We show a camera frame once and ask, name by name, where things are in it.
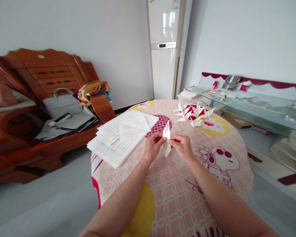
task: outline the round table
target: round table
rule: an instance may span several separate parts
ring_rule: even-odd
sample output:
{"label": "round table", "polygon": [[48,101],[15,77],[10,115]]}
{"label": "round table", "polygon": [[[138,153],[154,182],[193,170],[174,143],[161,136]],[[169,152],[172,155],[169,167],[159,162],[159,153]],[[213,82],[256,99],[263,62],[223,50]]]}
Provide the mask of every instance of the round table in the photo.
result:
{"label": "round table", "polygon": [[[193,105],[186,101],[180,103],[181,106]],[[170,120],[171,135],[189,136],[199,162],[246,201],[254,176],[245,143],[238,131],[216,114],[196,128],[191,127],[190,121],[176,123],[180,118],[175,115],[178,112],[174,112],[178,104],[178,100],[152,100],[129,110],[160,118],[146,137],[153,132],[162,133]],[[92,181],[98,193],[99,208],[138,164],[144,153],[145,141],[146,138],[118,169],[92,154]],[[202,189],[174,148],[167,158],[160,151],[151,164],[127,232],[134,236],[225,235],[209,209]]]}

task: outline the white paper strip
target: white paper strip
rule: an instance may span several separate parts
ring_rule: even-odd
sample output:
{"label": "white paper strip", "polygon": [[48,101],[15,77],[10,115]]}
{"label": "white paper strip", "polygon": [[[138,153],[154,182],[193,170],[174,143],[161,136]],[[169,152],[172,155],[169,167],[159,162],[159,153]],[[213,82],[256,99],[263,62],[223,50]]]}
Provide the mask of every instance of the white paper strip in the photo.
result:
{"label": "white paper strip", "polygon": [[[166,137],[167,139],[171,138],[169,120],[168,120],[167,125],[165,126],[162,134],[163,134],[163,137]],[[163,149],[164,156],[168,157],[170,150],[171,150],[171,145],[168,142],[165,142],[162,145],[162,149]]]}

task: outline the wooden sofa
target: wooden sofa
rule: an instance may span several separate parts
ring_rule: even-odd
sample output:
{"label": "wooden sofa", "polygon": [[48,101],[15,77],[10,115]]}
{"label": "wooden sofa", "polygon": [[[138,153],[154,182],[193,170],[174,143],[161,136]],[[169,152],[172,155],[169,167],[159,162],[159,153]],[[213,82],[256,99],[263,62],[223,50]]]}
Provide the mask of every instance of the wooden sofa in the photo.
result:
{"label": "wooden sofa", "polygon": [[63,166],[61,155],[82,146],[95,137],[97,127],[115,117],[105,94],[91,97],[92,107],[102,121],[83,132],[31,145],[29,141],[13,136],[7,126],[12,118],[33,113],[46,121],[42,101],[52,97],[56,88],[73,92],[85,83],[99,80],[91,62],[82,62],[76,55],[47,49],[33,51],[19,49],[0,56],[0,82],[23,93],[37,106],[0,113],[0,183],[27,183]]}

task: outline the cardboard box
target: cardboard box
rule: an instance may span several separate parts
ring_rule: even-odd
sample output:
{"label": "cardboard box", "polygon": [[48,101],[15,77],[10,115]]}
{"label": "cardboard box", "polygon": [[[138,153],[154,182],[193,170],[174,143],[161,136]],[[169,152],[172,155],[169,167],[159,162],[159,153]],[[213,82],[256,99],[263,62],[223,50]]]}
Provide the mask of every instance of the cardboard box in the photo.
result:
{"label": "cardboard box", "polygon": [[251,128],[253,126],[253,124],[251,123],[248,123],[242,119],[239,119],[226,113],[223,113],[223,117],[238,129]]}

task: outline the red trim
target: red trim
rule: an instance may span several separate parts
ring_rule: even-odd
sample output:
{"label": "red trim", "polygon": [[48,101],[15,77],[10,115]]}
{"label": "red trim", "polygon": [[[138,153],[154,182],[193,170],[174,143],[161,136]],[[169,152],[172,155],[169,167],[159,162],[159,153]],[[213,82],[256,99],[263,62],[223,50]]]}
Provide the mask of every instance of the red trim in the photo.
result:
{"label": "red trim", "polygon": [[97,155],[96,154],[94,154],[93,156],[92,156],[92,161],[91,161],[91,164],[93,163],[93,161],[94,161],[94,159],[97,157]]}
{"label": "red trim", "polygon": [[98,208],[100,209],[101,208],[101,199],[100,199],[99,185],[98,185],[98,182],[93,177],[92,177],[92,185],[96,189],[96,192],[98,193],[98,199],[99,199],[99,206],[98,206]]}
{"label": "red trim", "polygon": [[286,186],[291,185],[291,184],[295,184],[296,183],[296,173],[286,176],[286,177],[283,177],[283,178],[280,178],[280,179],[278,179],[278,181]]}
{"label": "red trim", "polygon": [[[226,78],[227,78],[227,75],[215,74],[215,73],[209,73],[209,72],[202,72],[202,76],[204,76],[204,77],[211,76],[212,78],[215,78],[215,79],[217,79],[218,77],[221,77],[224,80],[226,80]],[[271,86],[273,86],[276,89],[285,89],[285,88],[290,88],[290,87],[296,88],[296,84],[293,84],[293,83],[267,81],[267,80],[253,79],[253,78],[248,78],[248,77],[242,77],[240,80],[240,82],[245,82],[245,81],[251,81],[256,86],[270,84]]]}
{"label": "red trim", "polygon": [[97,167],[94,169],[93,173],[96,171],[96,169],[100,166],[103,160],[100,161],[100,163],[97,165]]}

